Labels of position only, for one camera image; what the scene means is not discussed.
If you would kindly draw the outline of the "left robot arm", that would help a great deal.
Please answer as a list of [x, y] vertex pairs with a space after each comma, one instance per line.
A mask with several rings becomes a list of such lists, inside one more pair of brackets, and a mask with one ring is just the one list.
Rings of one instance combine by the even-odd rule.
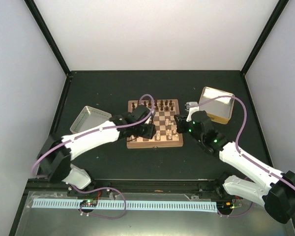
[[131, 136], [151, 138], [156, 133], [154, 124], [150, 123], [154, 114], [154, 110], [138, 107], [80, 133], [62, 137], [50, 135], [32, 169], [39, 166], [40, 177], [52, 183], [68, 183], [84, 196], [91, 196], [96, 185], [87, 170], [73, 164], [73, 160], [91, 149]]

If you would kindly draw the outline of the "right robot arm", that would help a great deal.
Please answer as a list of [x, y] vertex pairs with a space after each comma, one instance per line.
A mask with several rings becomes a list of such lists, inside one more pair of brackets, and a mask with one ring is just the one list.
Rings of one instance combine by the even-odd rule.
[[243, 197], [262, 206], [277, 222], [286, 224], [295, 215], [295, 173], [274, 169], [228, 141], [214, 129], [205, 111], [192, 111], [189, 115], [175, 115], [178, 133], [189, 133], [208, 154], [218, 157], [248, 177], [235, 175], [214, 185], [219, 198], [228, 195]]

